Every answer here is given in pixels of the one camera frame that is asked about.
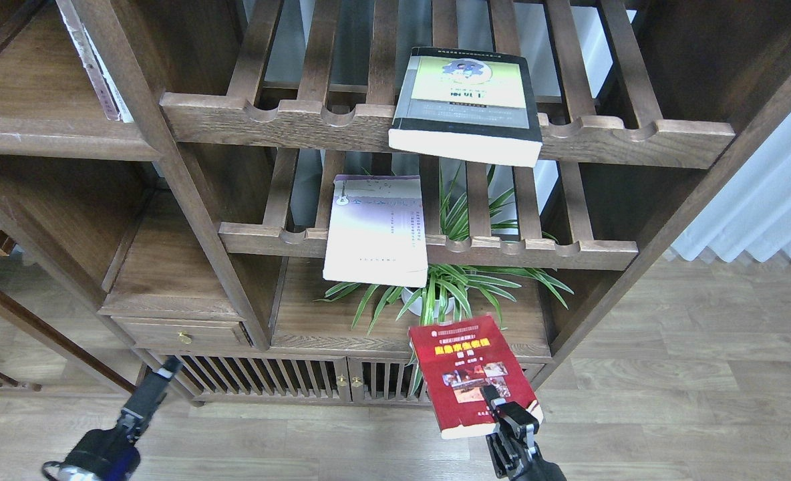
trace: white book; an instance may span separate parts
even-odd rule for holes
[[[335,177],[323,277],[425,287],[427,276],[420,177]]]

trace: red book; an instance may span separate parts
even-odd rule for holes
[[[428,385],[443,439],[484,436],[493,417],[480,388],[492,384],[508,402],[517,402],[543,421],[541,407],[520,363],[493,317],[451,325],[413,326],[408,335]]]

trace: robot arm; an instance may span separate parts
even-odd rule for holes
[[[109,430],[90,430],[60,462],[42,465],[42,475],[51,481],[126,480],[140,463],[135,443],[149,426],[152,415],[166,396],[170,380],[182,368],[174,357],[158,371],[147,375],[120,411],[117,426]],[[59,468],[57,478],[47,470]]]
[[[535,442],[538,420],[516,402],[506,402],[496,387],[483,386],[482,395],[496,432],[485,436],[497,478],[514,481],[567,481],[559,466],[547,462]]]

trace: scalloped shelf edge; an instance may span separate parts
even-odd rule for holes
[[[240,255],[322,259],[327,247],[327,229],[324,228],[288,232],[273,226],[222,222],[219,234],[227,252]],[[629,240],[582,240],[559,245],[549,238],[509,243],[499,237],[452,241],[444,235],[426,235],[426,246],[432,264],[598,271],[624,271],[639,254],[636,243]]]
[[[359,152],[398,152],[387,145],[393,106],[357,104],[335,114],[321,102],[281,100],[261,110],[246,98],[173,94],[160,101],[176,140]],[[734,139],[728,123],[662,119],[624,127],[613,116],[583,116],[567,125],[538,114],[541,158],[563,162],[709,168]]]

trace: book spine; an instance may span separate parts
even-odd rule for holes
[[[100,59],[98,52],[94,49],[77,11],[75,11],[70,0],[57,0],[57,6],[60,10],[60,16],[63,18],[63,24],[66,25],[66,30],[69,31],[72,45],[75,45],[75,50],[78,57],[81,58],[81,64],[84,67],[84,71],[87,72],[87,77],[90,79],[90,84],[93,85],[93,90],[96,91],[96,97],[99,98],[99,104],[102,105],[105,116],[112,121],[123,120],[123,116],[120,115],[118,100],[108,85],[109,76],[102,73],[102,67],[100,67],[102,59]]]

